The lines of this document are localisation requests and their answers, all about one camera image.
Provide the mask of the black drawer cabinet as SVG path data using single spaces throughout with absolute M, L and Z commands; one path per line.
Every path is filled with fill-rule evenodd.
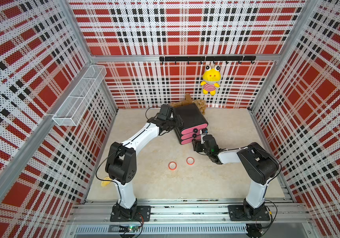
M 181 131 L 183 129 L 201 124 L 208 124 L 207 120 L 195 104 L 174 108 L 174 112 L 176 113 L 176 115 L 180 115 L 184 122 L 183 127 L 175 129 L 176 136 L 180 143 L 182 141 Z

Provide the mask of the red tape roll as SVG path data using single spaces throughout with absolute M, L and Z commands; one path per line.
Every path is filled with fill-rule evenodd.
M 195 159 L 192 158 L 192 157 L 188 157 L 186 159 L 186 163 L 191 166 L 191 165 L 193 165 L 195 163 Z
M 169 164 L 168 164 L 168 168 L 169 168 L 171 171 L 176 170 L 177 167 L 178 167 L 178 165 L 177 165 L 177 163 L 174 162 L 174 161 L 171 161 L 171 162 L 169 162 Z

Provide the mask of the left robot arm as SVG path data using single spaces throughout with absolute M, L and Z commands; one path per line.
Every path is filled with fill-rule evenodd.
M 169 105 L 162 105 L 160 111 L 147 120 L 146 124 L 129 139 L 111 144 L 105 171 L 117 190 L 117 202 L 113 206 L 111 221 L 119 217 L 124 220 L 136 219 L 137 198 L 132 180 L 137 173 L 137 155 L 154 138 L 183 125 L 179 115 Z

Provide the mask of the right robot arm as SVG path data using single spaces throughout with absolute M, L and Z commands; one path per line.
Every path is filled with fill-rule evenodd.
M 193 150 L 204 153 L 218 165 L 241 163 L 251 179 L 247 196 L 242 205 L 228 206 L 231 221 L 272 221 L 265 205 L 265 194 L 270 182 L 281 171 L 281 166 L 262 146 L 253 142 L 236 149 L 221 149 L 215 138 L 204 135 L 192 140 Z

